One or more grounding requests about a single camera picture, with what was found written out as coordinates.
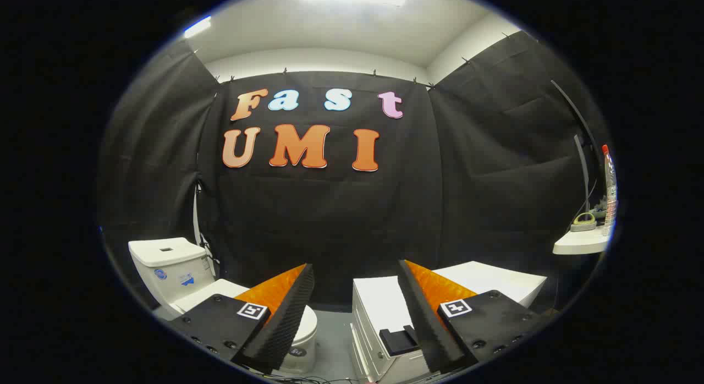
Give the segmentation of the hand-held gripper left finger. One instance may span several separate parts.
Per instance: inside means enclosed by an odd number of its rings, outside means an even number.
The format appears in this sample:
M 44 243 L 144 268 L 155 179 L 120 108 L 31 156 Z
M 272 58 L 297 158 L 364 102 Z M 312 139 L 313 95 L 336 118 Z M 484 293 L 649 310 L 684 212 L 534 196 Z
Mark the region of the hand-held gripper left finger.
M 269 374 L 282 366 L 314 286 L 313 266 L 302 264 L 235 297 L 213 293 L 166 324 L 224 361 Z

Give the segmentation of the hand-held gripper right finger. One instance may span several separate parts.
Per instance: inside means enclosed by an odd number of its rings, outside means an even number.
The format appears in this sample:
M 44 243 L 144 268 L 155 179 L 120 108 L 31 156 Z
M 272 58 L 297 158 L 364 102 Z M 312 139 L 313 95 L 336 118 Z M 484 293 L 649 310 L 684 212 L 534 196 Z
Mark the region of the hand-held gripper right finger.
M 397 281 L 432 373 L 494 359 L 544 326 L 541 315 L 503 292 L 474 292 L 408 260 L 398 261 Z

